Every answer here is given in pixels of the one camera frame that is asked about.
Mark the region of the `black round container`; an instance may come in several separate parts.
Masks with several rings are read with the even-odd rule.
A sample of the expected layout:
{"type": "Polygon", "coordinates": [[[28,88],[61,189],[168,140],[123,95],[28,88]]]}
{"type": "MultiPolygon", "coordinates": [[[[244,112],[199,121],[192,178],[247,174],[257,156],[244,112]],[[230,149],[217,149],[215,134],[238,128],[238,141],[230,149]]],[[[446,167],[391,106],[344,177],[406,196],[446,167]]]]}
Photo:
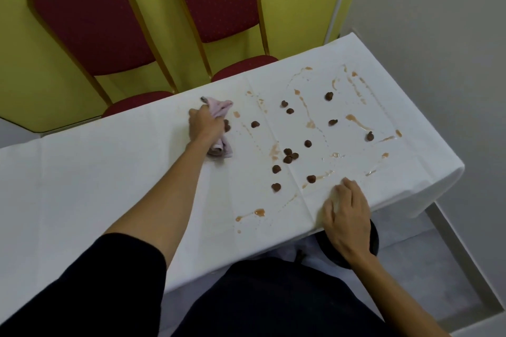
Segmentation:
{"type": "MultiPolygon", "coordinates": [[[[370,220],[370,240],[369,240],[369,251],[372,255],[377,256],[379,250],[379,236],[375,224],[370,220]]],[[[323,254],[335,265],[351,270],[350,264],[346,259],[334,248],[330,240],[328,239],[325,231],[320,231],[315,234],[316,241],[323,254]]]]}

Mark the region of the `person's left hand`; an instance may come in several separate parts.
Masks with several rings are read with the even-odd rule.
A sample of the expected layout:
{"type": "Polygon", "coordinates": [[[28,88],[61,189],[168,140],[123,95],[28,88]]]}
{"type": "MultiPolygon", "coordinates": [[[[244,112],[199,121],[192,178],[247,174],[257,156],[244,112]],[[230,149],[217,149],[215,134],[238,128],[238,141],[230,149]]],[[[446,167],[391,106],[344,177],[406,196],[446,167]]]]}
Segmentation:
{"type": "Polygon", "coordinates": [[[188,125],[190,142],[205,151],[220,139],[225,129],[222,117],[216,117],[214,120],[189,120],[188,116],[188,125]]]}

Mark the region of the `person's left forearm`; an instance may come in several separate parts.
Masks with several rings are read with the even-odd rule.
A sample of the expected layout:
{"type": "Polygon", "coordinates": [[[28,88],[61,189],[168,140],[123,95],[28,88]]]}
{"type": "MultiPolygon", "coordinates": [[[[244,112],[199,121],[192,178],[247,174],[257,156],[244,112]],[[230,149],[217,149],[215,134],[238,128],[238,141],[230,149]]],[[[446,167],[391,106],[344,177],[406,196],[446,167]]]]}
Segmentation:
{"type": "Polygon", "coordinates": [[[204,136],[191,140],[163,177],[105,234],[125,234],[154,246],[168,268],[186,231],[200,172],[213,142],[204,136]]]}

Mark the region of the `brown sauce smears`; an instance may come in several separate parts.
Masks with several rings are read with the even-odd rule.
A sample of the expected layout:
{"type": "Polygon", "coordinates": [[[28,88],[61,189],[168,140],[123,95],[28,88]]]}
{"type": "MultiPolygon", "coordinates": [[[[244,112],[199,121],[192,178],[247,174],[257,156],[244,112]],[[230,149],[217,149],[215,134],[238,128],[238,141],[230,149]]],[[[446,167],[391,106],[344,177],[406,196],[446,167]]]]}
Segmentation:
{"type": "Polygon", "coordinates": [[[403,145],[398,141],[397,126],[385,115],[363,80],[355,72],[341,72],[333,83],[330,78],[313,67],[292,77],[271,80],[266,75],[240,74],[213,84],[220,87],[221,99],[234,102],[227,114],[231,130],[226,134],[233,157],[225,160],[220,170],[226,183],[220,187],[222,207],[216,208],[222,231],[227,226],[231,234],[239,237],[267,239],[321,227],[323,202],[329,197],[337,199],[333,187],[343,177],[356,180],[365,192],[366,183],[372,183],[389,162],[401,155],[403,145]],[[307,108],[295,90],[300,91],[307,108]],[[245,96],[246,91],[264,99],[267,117],[256,98],[245,96]],[[325,98],[329,92],[330,101],[325,98]],[[293,114],[280,109],[283,100],[294,109],[293,114]],[[328,145],[319,130],[306,127],[307,110],[328,145]],[[347,115],[353,115],[362,125],[346,119],[347,115]],[[332,119],[338,123],[329,127],[332,119]],[[260,126],[252,129],[252,122],[260,126]],[[362,126],[373,131],[372,142],[364,141],[367,132],[362,126]],[[312,142],[310,148],[304,147],[307,139],[312,142]],[[271,159],[276,142],[281,162],[271,159]],[[290,164],[282,162],[286,148],[300,155],[290,164]],[[330,158],[334,152],[340,157],[330,158]],[[316,162],[316,168],[310,172],[311,160],[316,162]],[[334,170],[333,163],[337,167],[333,174],[301,189],[307,176],[334,170]],[[273,173],[274,165],[279,165],[281,171],[273,173]]]}

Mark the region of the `pink cleaning cloth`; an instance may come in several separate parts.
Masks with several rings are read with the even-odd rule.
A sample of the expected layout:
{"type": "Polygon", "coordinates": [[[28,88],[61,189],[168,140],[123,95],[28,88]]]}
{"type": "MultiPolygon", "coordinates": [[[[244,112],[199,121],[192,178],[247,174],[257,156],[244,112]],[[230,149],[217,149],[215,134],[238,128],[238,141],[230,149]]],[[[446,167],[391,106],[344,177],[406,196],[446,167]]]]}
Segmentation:
{"type": "MultiPolygon", "coordinates": [[[[224,119],[224,133],[227,131],[227,128],[230,126],[228,122],[225,120],[225,116],[227,115],[230,108],[233,106],[233,102],[230,100],[219,101],[217,99],[211,97],[202,96],[200,100],[208,105],[209,111],[212,117],[222,117],[224,119]]],[[[226,139],[226,136],[223,134],[219,140],[215,142],[213,146],[211,146],[207,152],[207,155],[213,157],[220,158],[229,158],[233,154],[231,146],[226,139]]]]}

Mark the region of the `person's right forearm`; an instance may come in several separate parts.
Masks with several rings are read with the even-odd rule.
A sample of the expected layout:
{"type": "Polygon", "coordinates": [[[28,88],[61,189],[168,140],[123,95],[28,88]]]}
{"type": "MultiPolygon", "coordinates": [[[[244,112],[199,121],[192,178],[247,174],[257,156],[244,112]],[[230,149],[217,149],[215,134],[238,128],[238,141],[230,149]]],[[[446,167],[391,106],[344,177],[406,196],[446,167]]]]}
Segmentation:
{"type": "Polygon", "coordinates": [[[348,262],[383,320],[402,337],[451,337],[383,268],[368,250],[353,251],[348,262]]]}

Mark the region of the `scattered brown chocolate pieces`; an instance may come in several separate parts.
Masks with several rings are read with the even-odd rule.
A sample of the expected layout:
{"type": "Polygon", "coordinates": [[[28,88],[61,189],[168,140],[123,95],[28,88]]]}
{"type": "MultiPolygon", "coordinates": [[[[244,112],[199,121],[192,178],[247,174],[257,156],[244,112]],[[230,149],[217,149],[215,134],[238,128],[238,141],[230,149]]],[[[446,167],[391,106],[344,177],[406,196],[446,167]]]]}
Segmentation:
{"type": "MultiPolygon", "coordinates": [[[[304,106],[305,108],[307,108],[307,104],[305,103],[304,99],[300,96],[300,91],[299,91],[299,90],[295,90],[295,94],[296,94],[296,95],[300,98],[301,102],[303,103],[303,106],[304,106]]],[[[265,104],[264,104],[264,103],[265,103],[265,102],[264,102],[264,99],[260,98],[258,95],[255,95],[252,91],[246,91],[245,96],[248,96],[248,97],[254,97],[254,98],[256,98],[256,102],[257,102],[257,104],[258,104],[258,106],[259,106],[260,110],[261,110],[261,111],[265,114],[264,116],[265,116],[265,117],[267,117],[267,116],[266,116],[266,114],[268,113],[268,110],[267,110],[267,109],[265,109],[266,107],[264,106],[264,105],[265,105],[265,104]]],[[[327,93],[327,94],[326,94],[326,96],[325,96],[325,98],[326,98],[327,100],[329,100],[329,101],[330,101],[330,100],[332,99],[332,93],[331,93],[331,92],[327,93]]],[[[280,109],[282,109],[282,110],[286,111],[286,113],[287,113],[287,114],[289,114],[289,115],[291,115],[291,114],[293,114],[293,113],[294,113],[294,109],[293,109],[291,106],[289,106],[289,103],[288,103],[288,102],[286,102],[285,100],[283,100],[283,101],[280,103],[280,109]]],[[[325,134],[323,133],[323,131],[321,131],[321,130],[320,130],[320,128],[318,128],[318,127],[315,125],[315,123],[314,123],[313,119],[312,119],[312,118],[311,118],[311,116],[309,115],[309,111],[308,111],[308,110],[307,110],[307,113],[308,113],[308,119],[309,119],[309,121],[308,121],[308,123],[307,123],[306,127],[307,127],[307,128],[310,128],[310,129],[315,129],[315,128],[316,128],[317,130],[319,130],[319,131],[321,132],[322,136],[323,136],[323,139],[324,139],[324,141],[325,141],[325,144],[326,144],[326,145],[328,145],[328,142],[327,142],[327,139],[326,139],[325,134]]],[[[234,113],[234,116],[239,117],[239,113],[235,112],[235,113],[234,113]]],[[[355,120],[356,118],[355,118],[353,115],[347,115],[347,116],[346,116],[346,119],[353,119],[353,120],[351,120],[351,121],[354,121],[355,123],[359,124],[359,127],[362,125],[362,124],[361,124],[361,123],[359,123],[357,120],[355,120]]],[[[338,120],[337,120],[337,119],[332,119],[332,120],[330,120],[330,121],[328,122],[328,126],[329,126],[329,127],[332,127],[332,126],[335,126],[337,123],[338,123],[338,120]]],[[[259,126],[260,126],[260,124],[259,124],[258,122],[252,122],[250,126],[251,126],[251,128],[252,128],[252,129],[254,129],[254,128],[256,128],[256,127],[259,127],[259,126]]],[[[372,141],[374,140],[374,134],[373,134],[373,131],[371,130],[371,128],[367,128],[367,127],[363,127],[363,126],[362,126],[362,128],[363,128],[363,129],[365,129],[365,130],[366,130],[366,132],[367,132],[367,133],[366,133],[366,135],[365,135],[365,137],[364,137],[364,141],[365,141],[365,142],[372,142],[372,141]]],[[[272,150],[272,152],[271,152],[271,153],[275,153],[275,155],[271,155],[271,159],[272,159],[272,161],[273,161],[273,162],[275,162],[275,161],[276,161],[276,160],[278,160],[278,159],[280,160],[279,162],[281,162],[281,156],[280,156],[280,157],[277,157],[277,154],[279,154],[279,153],[281,152],[281,151],[278,149],[278,148],[279,148],[279,146],[278,146],[278,145],[279,145],[279,142],[276,142],[276,143],[274,144],[274,146],[273,146],[273,150],[272,150]]],[[[310,148],[311,146],[312,146],[312,142],[311,142],[309,139],[305,140],[305,142],[304,142],[304,147],[306,147],[306,148],[310,148]]],[[[298,159],[298,157],[299,157],[300,155],[299,155],[297,152],[293,152],[291,149],[286,148],[286,149],[284,149],[284,150],[283,150],[283,155],[282,155],[282,156],[284,156],[284,158],[282,159],[282,162],[283,162],[283,163],[285,163],[285,164],[290,164],[290,163],[292,163],[294,160],[298,159]]],[[[333,154],[331,154],[331,155],[330,155],[330,158],[339,158],[339,157],[340,157],[340,156],[339,156],[339,154],[338,154],[338,153],[336,153],[336,152],[334,152],[333,154]]],[[[316,163],[316,162],[315,162],[315,161],[313,161],[313,160],[311,160],[311,161],[310,161],[310,163],[309,163],[309,164],[310,164],[310,167],[311,167],[311,168],[309,168],[309,171],[310,171],[310,172],[311,172],[311,171],[313,171],[313,170],[315,170],[315,168],[316,168],[316,167],[314,167],[314,168],[313,168],[313,166],[314,166],[314,165],[316,165],[315,163],[316,163]]],[[[310,175],[310,176],[307,176],[307,177],[306,177],[307,182],[305,182],[305,183],[302,185],[301,189],[304,189],[304,188],[305,188],[305,187],[307,187],[309,184],[314,184],[317,180],[321,180],[321,179],[323,179],[323,178],[325,178],[325,177],[328,177],[328,176],[330,176],[331,174],[333,174],[333,173],[335,172],[335,169],[336,169],[337,167],[336,167],[335,163],[333,163],[333,164],[332,164],[332,166],[333,166],[334,170],[326,171],[326,172],[325,172],[323,175],[321,175],[321,176],[315,176],[315,175],[310,175]]],[[[273,166],[273,168],[272,168],[272,170],[273,170],[273,173],[275,173],[275,174],[276,174],[276,173],[278,173],[278,172],[280,172],[280,171],[281,171],[281,167],[280,167],[279,165],[274,165],[274,166],[273,166]]]]}

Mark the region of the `white tablecloth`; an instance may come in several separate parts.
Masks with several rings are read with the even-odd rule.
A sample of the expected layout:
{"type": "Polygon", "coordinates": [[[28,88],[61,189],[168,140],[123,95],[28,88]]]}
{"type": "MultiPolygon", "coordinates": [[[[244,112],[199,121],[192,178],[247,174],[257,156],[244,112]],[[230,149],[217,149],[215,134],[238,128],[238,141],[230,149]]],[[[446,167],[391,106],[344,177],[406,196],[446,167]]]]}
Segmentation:
{"type": "MultiPolygon", "coordinates": [[[[401,155],[365,185],[372,211],[389,206],[415,217],[459,180],[464,163],[352,33],[241,74],[272,80],[313,67],[331,83],[341,72],[355,72],[397,126],[401,155]]],[[[0,323],[57,279],[160,179],[186,147],[188,110],[198,108],[202,96],[224,100],[214,83],[0,148],[0,323]]],[[[239,237],[227,226],[222,231],[216,208],[222,207],[226,179],[220,170],[230,158],[209,157],[203,165],[166,291],[317,229],[267,239],[239,237]]]]}

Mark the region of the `person's black sleeve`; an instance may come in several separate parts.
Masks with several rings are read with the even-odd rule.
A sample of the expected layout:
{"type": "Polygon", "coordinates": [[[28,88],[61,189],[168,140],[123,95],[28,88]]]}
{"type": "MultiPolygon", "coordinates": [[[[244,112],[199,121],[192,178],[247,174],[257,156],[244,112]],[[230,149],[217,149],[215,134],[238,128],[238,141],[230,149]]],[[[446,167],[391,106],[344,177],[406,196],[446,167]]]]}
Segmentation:
{"type": "Polygon", "coordinates": [[[0,337],[157,337],[167,264],[120,233],[99,237],[0,325],[0,337]]]}

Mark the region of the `person's right hand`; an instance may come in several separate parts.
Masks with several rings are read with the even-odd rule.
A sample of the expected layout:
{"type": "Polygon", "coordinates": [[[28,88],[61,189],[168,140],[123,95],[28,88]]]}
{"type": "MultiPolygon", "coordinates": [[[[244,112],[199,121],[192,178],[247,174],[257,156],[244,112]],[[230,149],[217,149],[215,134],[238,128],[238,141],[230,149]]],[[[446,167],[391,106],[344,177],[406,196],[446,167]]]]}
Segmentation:
{"type": "Polygon", "coordinates": [[[335,226],[334,231],[326,235],[353,267],[370,254],[370,206],[355,180],[343,178],[333,192],[338,197],[338,203],[333,203],[335,226]]]}

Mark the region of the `person's black trousers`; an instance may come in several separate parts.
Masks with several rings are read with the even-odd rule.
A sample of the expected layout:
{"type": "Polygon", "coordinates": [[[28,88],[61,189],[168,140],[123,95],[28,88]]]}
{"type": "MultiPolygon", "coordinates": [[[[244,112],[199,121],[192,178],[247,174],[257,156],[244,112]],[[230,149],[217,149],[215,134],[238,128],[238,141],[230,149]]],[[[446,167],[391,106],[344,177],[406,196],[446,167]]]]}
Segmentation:
{"type": "Polygon", "coordinates": [[[274,257],[233,264],[172,337],[400,337],[344,281],[274,257]]]}

